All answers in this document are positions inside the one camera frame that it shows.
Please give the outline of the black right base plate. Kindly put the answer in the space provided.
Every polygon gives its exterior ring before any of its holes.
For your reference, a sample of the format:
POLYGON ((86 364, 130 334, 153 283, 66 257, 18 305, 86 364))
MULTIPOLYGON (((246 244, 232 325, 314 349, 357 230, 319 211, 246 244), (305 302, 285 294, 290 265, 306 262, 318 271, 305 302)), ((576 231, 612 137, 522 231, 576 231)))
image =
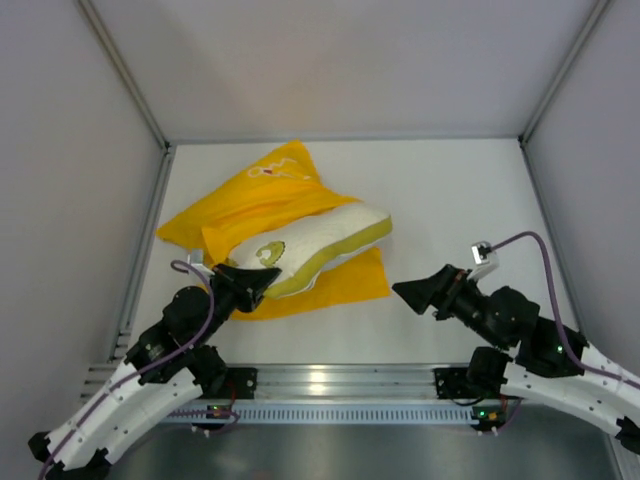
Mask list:
POLYGON ((466 367, 440 367, 433 370, 437 397, 441 400, 471 401, 477 392, 467 379, 466 367))

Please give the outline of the white pillow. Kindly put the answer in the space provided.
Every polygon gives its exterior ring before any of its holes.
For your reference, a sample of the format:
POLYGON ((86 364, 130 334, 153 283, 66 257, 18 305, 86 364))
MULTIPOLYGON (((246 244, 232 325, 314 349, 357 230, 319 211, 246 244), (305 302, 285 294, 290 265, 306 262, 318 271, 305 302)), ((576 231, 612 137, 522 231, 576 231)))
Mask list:
POLYGON ((265 296, 280 299, 312 289, 322 272, 369 250, 392 228, 387 211, 349 203, 255 235, 237 245, 228 261, 247 270, 279 269, 265 296))

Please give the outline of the right aluminium frame post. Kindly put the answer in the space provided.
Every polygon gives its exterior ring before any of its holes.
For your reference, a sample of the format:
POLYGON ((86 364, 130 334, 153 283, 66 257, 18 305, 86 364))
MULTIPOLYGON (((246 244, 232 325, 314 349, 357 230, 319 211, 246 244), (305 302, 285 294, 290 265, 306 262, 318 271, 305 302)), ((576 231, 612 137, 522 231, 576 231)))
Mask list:
POLYGON ((559 64, 553 70, 553 74, 544 87, 534 109, 528 115, 525 126, 518 135, 518 144, 522 150, 530 143, 547 111, 567 82, 580 57, 586 51, 591 38, 614 4, 615 2, 612 0, 594 1, 587 16, 581 21, 559 64))

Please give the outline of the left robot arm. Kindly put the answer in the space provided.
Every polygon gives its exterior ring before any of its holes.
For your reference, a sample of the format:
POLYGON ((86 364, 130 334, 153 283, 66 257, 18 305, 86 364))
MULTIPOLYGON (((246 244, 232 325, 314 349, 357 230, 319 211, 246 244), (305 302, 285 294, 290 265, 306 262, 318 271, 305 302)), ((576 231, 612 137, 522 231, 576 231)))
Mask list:
POLYGON ((228 372, 209 339, 236 311, 250 313, 281 271, 174 260, 199 283, 178 290, 114 373, 61 426, 28 441, 42 479, 103 479, 124 453, 180 407, 223 388, 228 372))

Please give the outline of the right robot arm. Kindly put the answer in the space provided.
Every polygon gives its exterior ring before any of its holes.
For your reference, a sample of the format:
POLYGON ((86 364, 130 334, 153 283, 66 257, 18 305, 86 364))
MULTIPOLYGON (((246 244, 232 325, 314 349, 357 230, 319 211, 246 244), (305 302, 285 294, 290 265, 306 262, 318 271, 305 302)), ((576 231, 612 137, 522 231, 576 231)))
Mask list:
POLYGON ((582 419, 639 451, 639 379, 599 352, 579 332, 541 316, 538 304, 504 286, 481 292, 468 270, 450 264, 436 274, 397 282, 393 291, 418 315, 435 310, 478 334, 466 368, 479 397, 532 400, 582 419))

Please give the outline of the left aluminium frame post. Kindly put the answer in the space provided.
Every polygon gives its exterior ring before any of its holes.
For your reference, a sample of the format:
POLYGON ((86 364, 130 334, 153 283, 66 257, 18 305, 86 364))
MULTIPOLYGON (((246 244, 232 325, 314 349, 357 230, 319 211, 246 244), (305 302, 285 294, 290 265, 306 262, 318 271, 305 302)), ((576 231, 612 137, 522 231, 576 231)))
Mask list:
POLYGON ((141 116, 154 141, 162 151, 168 151, 171 147, 171 142, 167 139, 156 120, 138 82, 95 3, 90 0, 78 0, 75 1, 75 5, 106 56, 111 68, 126 90, 130 100, 133 102, 134 107, 141 116))

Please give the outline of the aluminium frame post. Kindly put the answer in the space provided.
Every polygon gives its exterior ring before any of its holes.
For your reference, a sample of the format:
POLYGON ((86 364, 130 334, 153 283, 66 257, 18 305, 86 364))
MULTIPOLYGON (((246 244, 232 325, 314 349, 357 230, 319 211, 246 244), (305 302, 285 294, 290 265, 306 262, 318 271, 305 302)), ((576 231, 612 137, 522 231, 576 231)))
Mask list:
POLYGON ((518 135, 518 144, 522 150, 530 143, 547 111, 567 82, 580 57, 586 51, 591 38, 614 4, 615 2, 612 0, 594 1, 587 16, 581 21, 559 64, 553 70, 553 74, 544 87, 534 109, 528 115, 525 126, 518 135))
POLYGON ((90 0, 78 0, 75 1, 75 5, 106 56, 111 68, 126 90, 130 100, 133 102, 134 107, 141 116, 154 141, 162 151, 168 151, 171 147, 171 142, 167 139, 156 120, 138 82, 95 3, 90 0))

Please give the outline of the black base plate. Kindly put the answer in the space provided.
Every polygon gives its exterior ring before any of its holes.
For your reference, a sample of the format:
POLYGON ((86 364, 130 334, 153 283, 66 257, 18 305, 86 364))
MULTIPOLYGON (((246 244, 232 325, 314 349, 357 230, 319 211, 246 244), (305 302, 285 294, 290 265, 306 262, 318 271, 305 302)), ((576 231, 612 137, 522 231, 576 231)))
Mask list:
POLYGON ((437 397, 441 400, 471 401, 477 392, 467 379, 466 367, 440 367, 433 370, 437 397))
POLYGON ((226 400, 253 400, 257 388, 258 370, 251 367, 230 367, 218 397, 226 400))

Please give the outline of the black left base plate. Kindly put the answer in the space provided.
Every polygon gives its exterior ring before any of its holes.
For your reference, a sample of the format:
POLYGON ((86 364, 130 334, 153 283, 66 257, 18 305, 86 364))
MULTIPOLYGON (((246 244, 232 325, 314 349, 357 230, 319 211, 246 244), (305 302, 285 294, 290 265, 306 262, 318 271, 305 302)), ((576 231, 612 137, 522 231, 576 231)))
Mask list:
POLYGON ((251 367, 230 367, 218 397, 226 400, 253 400, 257 388, 258 370, 251 367))

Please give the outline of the yellow Pikachu pillowcase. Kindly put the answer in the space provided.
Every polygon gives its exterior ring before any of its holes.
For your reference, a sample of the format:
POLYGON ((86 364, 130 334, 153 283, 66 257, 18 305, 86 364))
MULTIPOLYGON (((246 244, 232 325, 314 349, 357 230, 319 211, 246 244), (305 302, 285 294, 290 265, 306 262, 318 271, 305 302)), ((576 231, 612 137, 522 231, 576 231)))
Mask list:
MULTIPOLYGON (((156 231, 159 239, 186 250, 202 249, 209 265, 230 265, 228 255, 243 241, 295 220, 364 201, 326 187, 306 146, 284 144, 175 215, 156 231)), ((280 299, 265 296, 240 321, 266 321, 341 304, 389 296, 377 244, 322 272, 312 289, 280 299)))

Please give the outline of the aluminium mounting rail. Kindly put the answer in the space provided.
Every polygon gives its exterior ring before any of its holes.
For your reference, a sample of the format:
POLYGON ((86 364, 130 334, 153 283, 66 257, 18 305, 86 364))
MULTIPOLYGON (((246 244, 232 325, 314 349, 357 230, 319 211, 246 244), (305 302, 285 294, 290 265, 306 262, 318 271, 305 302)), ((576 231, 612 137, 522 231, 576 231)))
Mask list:
MULTIPOLYGON (((205 385, 204 399, 218 397, 230 367, 258 370, 253 400, 298 399, 407 399, 441 400, 437 397, 433 370, 465 365, 229 365, 207 362, 195 368, 205 385)), ((592 398, 613 403, 624 391, 621 382, 586 372, 564 378, 544 378, 509 362, 495 373, 467 373, 478 398, 524 397, 536 402, 553 398, 592 398)))

